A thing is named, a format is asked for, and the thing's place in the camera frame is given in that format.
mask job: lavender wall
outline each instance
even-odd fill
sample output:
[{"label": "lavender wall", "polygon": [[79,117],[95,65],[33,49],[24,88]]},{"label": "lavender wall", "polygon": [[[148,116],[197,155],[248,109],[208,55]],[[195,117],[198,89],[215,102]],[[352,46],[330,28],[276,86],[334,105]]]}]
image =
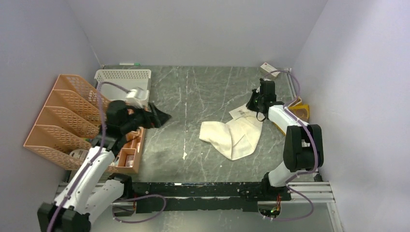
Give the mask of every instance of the lavender wall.
[{"label": "lavender wall", "polygon": [[291,67],[327,0],[67,0],[102,64]]},{"label": "lavender wall", "polygon": [[63,0],[0,1],[0,22],[0,224],[35,232],[63,170],[23,143],[58,74],[91,80],[99,64]]},{"label": "lavender wall", "polygon": [[345,231],[410,231],[410,2],[329,0],[294,73]]}]

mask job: white container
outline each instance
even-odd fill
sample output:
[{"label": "white container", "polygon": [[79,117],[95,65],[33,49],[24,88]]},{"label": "white container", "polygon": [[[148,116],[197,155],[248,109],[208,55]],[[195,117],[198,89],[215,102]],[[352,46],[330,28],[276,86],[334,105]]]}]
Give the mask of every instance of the white container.
[{"label": "white container", "polygon": [[[150,90],[151,70],[149,69],[100,69],[95,73],[97,82],[109,81],[126,89],[140,87]],[[101,93],[109,100],[125,100],[127,94],[115,86],[103,85]]]}]

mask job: white towel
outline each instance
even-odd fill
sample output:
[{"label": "white towel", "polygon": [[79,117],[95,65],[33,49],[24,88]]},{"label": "white towel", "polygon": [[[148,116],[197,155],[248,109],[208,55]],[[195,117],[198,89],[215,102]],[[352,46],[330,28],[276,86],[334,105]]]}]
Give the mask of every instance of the white towel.
[{"label": "white towel", "polygon": [[237,160],[252,154],[262,132],[262,122],[256,119],[256,112],[242,105],[229,112],[232,120],[227,123],[203,122],[199,139],[210,142],[215,149],[230,160]]}]

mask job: wire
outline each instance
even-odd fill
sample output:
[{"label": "wire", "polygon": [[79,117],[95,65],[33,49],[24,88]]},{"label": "wire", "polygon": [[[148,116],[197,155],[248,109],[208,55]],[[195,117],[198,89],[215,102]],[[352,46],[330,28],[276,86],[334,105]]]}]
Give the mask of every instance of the wire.
[{"label": "wire", "polygon": [[280,208],[282,207],[282,199],[281,199],[281,196],[280,196],[279,193],[278,193],[278,201],[279,201],[279,208],[278,208],[278,210],[280,211]]},{"label": "wire", "polygon": [[125,144],[127,144],[127,143],[129,143],[129,142],[131,142],[131,141],[133,141],[133,140],[136,140],[136,139],[138,139],[138,136],[135,136],[133,139],[128,140]]},{"label": "wire", "polygon": [[105,124],[105,117],[104,117],[104,111],[103,111],[103,102],[101,98],[101,86],[104,84],[109,84],[112,86],[115,86],[125,92],[129,92],[126,88],[119,86],[117,84],[107,82],[107,81],[102,81],[99,82],[97,85],[97,103],[98,103],[98,110],[100,113],[100,120],[101,120],[101,129],[102,129],[102,135],[101,135],[101,144],[100,148],[97,151],[97,154],[91,158],[91,160],[84,166],[84,168],[81,170],[81,172],[78,174],[77,178],[73,181],[73,184],[71,185],[70,189],[68,189],[67,194],[64,196],[63,200],[61,201],[60,205],[57,207],[57,209],[54,211],[53,216],[50,219],[50,222],[48,223],[47,226],[47,232],[52,232],[54,223],[56,222],[57,216],[59,212],[61,211],[62,207],[66,204],[66,202],[71,198],[72,193],[74,192],[75,188],[77,187],[78,183],[80,182],[81,178],[84,176],[88,168],[92,165],[92,163],[95,161],[95,159],[98,158],[98,156],[101,154],[101,151],[104,146],[105,142],[105,131],[106,131],[106,124]]},{"label": "wire", "polygon": [[126,209],[126,208],[119,207],[119,206],[113,206],[113,210],[114,210],[114,208],[115,208],[115,209],[120,209],[120,210],[123,210],[123,211],[127,211],[127,212],[135,212],[135,209],[134,209],[134,210],[130,210],[130,209]]},{"label": "wire", "polygon": [[137,224],[137,223],[146,222],[146,221],[149,221],[149,220],[152,220],[152,219],[158,217],[162,212],[164,212],[164,209],[166,207],[166,198],[164,196],[161,196],[161,195],[158,195],[158,194],[151,194],[151,195],[146,195],[146,196],[142,196],[142,197],[136,197],[136,198],[122,200],[120,202],[132,202],[132,201],[137,201],[137,200],[141,200],[141,199],[145,199],[145,198],[151,198],[151,197],[159,197],[159,198],[162,198],[162,200],[164,201],[164,205],[162,206],[162,209],[156,215],[154,215],[150,218],[144,219],[144,220],[140,220],[140,221],[124,221],[124,220],[121,220],[121,219],[119,219],[115,216],[114,208],[113,208],[113,210],[112,210],[113,219],[118,221],[118,222],[122,222],[122,223]]},{"label": "wire", "polygon": [[272,208],[272,210],[270,211],[270,212],[273,212],[273,211],[275,211],[275,210],[279,210],[279,199],[280,199],[280,196],[279,196],[279,194],[276,196],[276,205],[275,205],[275,207],[273,207]]},{"label": "wire", "polygon": [[317,151],[317,149],[316,149],[316,144],[315,144],[315,141],[313,140],[313,137],[312,137],[312,135],[310,134],[308,128],[305,126],[305,124],[304,124],[304,122],[303,122],[302,120],[300,120],[298,117],[296,117],[296,116],[295,116],[291,111],[289,111],[289,109],[288,109],[288,106],[289,106],[290,104],[294,103],[295,101],[297,101],[297,100],[299,99],[299,94],[300,94],[300,83],[299,83],[299,81],[298,81],[297,78],[296,78],[293,74],[291,74],[290,72],[286,72],[286,71],[282,71],[282,70],[275,70],[275,71],[269,72],[267,75],[265,75],[264,78],[266,78],[267,76],[269,76],[269,75],[272,74],[272,73],[280,73],[280,72],[281,72],[281,73],[286,73],[286,74],[288,74],[288,75],[296,82],[296,84],[297,84],[297,89],[295,90],[295,92],[296,92],[296,97],[295,97],[295,99],[292,100],[291,102],[288,102],[287,104],[284,104],[284,105],[283,105],[283,110],[284,110],[285,113],[287,113],[291,118],[293,118],[297,123],[299,123],[299,125],[302,126],[303,130],[304,130],[304,131],[306,132],[306,134],[307,134],[307,137],[310,139],[311,146],[312,146],[312,148],[313,148],[313,156],[314,156],[314,158],[315,158],[315,164],[314,164],[312,170],[307,171],[307,172],[295,173],[293,176],[291,176],[288,180],[285,181],[286,187],[287,187],[290,191],[299,194],[300,196],[302,196],[303,198],[305,198],[305,199],[309,202],[309,204],[310,204],[310,206],[311,206],[310,212],[307,213],[307,214],[305,214],[305,215],[303,215],[303,216],[295,217],[295,218],[294,218],[294,217],[292,217],[292,218],[272,218],[272,217],[271,217],[271,220],[275,220],[275,221],[294,221],[294,220],[299,220],[299,219],[303,219],[303,218],[309,217],[310,215],[313,214],[313,211],[315,210],[315,207],[314,207],[312,201],[311,201],[307,196],[305,196],[305,195],[303,195],[301,192],[296,191],[296,190],[294,190],[293,188],[289,187],[288,183],[291,182],[292,180],[294,180],[295,178],[297,178],[298,175],[314,173],[314,172],[316,171],[316,169],[318,169],[318,163],[319,163],[319,161],[318,161],[318,151]]},{"label": "wire", "polygon": [[256,119],[257,119],[258,121],[263,122],[263,121],[265,121],[265,120],[266,120],[266,117],[264,117],[262,120],[259,120],[259,118],[258,118],[258,114],[259,114],[259,112],[256,112]]}]

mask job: floor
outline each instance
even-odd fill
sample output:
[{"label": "floor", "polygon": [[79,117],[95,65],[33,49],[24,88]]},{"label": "floor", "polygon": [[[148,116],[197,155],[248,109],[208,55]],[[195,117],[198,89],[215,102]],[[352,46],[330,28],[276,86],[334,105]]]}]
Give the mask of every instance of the floor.
[{"label": "floor", "polygon": [[[160,129],[146,133],[138,182],[260,181],[282,162],[284,135],[264,122],[254,154],[228,160],[211,144],[199,140],[204,121],[228,122],[229,111],[245,104],[263,75],[258,68],[105,66],[105,69],[150,69],[149,101],[172,119]],[[275,80],[279,101],[291,100],[285,75]],[[104,182],[109,174],[104,174]],[[296,181],[313,181],[311,175]]]}]

